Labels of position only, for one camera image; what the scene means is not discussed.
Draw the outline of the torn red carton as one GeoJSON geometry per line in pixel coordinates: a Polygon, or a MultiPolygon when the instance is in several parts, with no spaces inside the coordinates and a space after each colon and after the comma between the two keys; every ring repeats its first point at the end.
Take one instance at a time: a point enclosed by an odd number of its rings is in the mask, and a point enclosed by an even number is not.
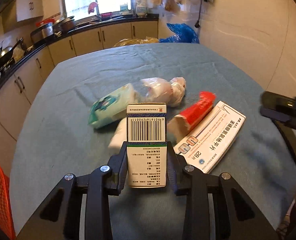
{"type": "Polygon", "coordinates": [[[188,135],[213,109],[216,95],[212,92],[200,92],[198,102],[174,116],[167,126],[167,132],[171,134],[175,142],[180,142],[188,135]]]}

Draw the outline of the sink faucet with pink cloth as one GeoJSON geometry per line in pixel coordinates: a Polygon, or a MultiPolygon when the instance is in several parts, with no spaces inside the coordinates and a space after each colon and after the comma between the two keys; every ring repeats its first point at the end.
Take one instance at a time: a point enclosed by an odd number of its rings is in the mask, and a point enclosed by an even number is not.
{"type": "Polygon", "coordinates": [[[98,3],[91,2],[88,6],[88,14],[96,14],[99,15],[98,3]]]}

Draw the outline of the white plastic bottle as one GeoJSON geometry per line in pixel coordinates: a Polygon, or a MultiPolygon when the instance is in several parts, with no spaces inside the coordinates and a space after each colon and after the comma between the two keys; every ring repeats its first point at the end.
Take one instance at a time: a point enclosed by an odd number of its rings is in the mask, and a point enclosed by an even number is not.
{"type": "Polygon", "coordinates": [[[108,148],[118,151],[125,141],[127,141],[127,118],[120,120],[108,148]]]}

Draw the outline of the blue plastic bag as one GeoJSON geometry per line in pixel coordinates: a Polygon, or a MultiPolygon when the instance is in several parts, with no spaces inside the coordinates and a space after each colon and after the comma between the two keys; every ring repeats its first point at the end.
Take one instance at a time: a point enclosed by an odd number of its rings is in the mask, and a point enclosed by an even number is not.
{"type": "Polygon", "coordinates": [[[168,29],[173,35],[167,38],[160,38],[160,43],[192,43],[199,44],[196,32],[185,23],[167,23],[168,29]]]}

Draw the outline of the black lidded wok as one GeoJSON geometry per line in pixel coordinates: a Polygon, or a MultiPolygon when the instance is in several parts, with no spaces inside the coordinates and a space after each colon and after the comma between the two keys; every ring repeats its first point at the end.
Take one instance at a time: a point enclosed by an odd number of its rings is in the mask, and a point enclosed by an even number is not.
{"type": "Polygon", "coordinates": [[[20,38],[14,46],[0,47],[0,68],[11,60],[14,49],[22,42],[23,38],[20,38]]]}

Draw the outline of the grey blue tablecloth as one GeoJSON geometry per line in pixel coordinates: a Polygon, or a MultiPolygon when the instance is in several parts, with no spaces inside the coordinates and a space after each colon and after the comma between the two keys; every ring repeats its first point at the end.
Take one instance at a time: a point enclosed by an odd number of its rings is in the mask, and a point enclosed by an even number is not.
{"type": "Polygon", "coordinates": [[[18,239],[278,239],[296,164],[266,92],[212,50],[187,43],[112,48],[59,63],[17,141],[10,196],[18,239]],[[176,143],[161,103],[126,105],[126,140],[87,125],[126,100],[144,77],[186,79],[182,108],[210,109],[176,143]]]}

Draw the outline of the white barcode medicine box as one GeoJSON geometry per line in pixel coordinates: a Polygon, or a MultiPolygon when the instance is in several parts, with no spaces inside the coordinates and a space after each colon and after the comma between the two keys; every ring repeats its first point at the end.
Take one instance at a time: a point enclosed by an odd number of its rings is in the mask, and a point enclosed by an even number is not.
{"type": "Polygon", "coordinates": [[[128,105],[128,185],[133,188],[165,187],[166,161],[166,104],[128,105]]]}

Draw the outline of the pink plastic bag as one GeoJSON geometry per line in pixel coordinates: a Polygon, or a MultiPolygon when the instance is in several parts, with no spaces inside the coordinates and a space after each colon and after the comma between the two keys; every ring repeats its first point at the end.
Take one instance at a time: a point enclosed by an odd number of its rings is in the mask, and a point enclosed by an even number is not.
{"type": "Polygon", "coordinates": [[[185,96],[186,80],[183,77],[174,77],[170,81],[160,77],[141,79],[147,89],[145,102],[166,103],[169,107],[180,105],[185,96]]]}

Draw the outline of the green cartoon tissue pack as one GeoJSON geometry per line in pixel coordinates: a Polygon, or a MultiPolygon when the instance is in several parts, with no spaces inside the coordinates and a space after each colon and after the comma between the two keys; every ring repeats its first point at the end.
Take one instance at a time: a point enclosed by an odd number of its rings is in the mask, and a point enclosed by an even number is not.
{"type": "Polygon", "coordinates": [[[88,124],[94,129],[100,129],[126,116],[127,106],[139,103],[141,96],[128,83],[113,92],[103,96],[93,103],[88,118],[88,124]]]}

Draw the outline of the dark cooking pot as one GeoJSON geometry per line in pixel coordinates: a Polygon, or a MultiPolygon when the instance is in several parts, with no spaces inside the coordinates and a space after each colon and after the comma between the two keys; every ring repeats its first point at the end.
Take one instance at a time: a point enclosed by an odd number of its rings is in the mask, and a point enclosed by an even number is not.
{"type": "Polygon", "coordinates": [[[75,27],[76,23],[74,20],[74,16],[69,16],[67,18],[63,18],[62,20],[57,20],[53,25],[53,29],[55,32],[61,31],[63,33],[74,30],[75,27]]]}

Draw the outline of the silver rice cooker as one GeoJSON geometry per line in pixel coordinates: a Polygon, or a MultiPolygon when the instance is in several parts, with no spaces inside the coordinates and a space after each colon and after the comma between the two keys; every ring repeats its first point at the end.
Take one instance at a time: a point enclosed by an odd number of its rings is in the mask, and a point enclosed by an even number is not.
{"type": "Polygon", "coordinates": [[[54,36],[53,24],[46,23],[41,25],[30,33],[30,38],[33,44],[40,43],[43,40],[48,40],[54,36]]]}

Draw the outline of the yellow plastic bag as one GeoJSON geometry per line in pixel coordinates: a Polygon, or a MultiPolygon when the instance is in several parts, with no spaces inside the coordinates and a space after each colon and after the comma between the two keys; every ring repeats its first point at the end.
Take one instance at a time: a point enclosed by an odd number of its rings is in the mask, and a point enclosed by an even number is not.
{"type": "Polygon", "coordinates": [[[141,38],[125,38],[117,42],[113,47],[123,47],[123,46],[130,46],[136,44],[149,44],[149,43],[158,43],[159,39],[155,37],[145,37],[144,39],[141,38]]]}

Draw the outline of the red plastic mesh basket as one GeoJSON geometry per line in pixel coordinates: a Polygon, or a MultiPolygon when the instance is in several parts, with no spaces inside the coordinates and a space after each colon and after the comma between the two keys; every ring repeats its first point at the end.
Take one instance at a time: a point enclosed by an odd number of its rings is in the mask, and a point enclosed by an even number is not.
{"type": "Polygon", "coordinates": [[[0,167],[0,229],[9,239],[15,239],[11,203],[9,196],[10,179],[0,167]]]}

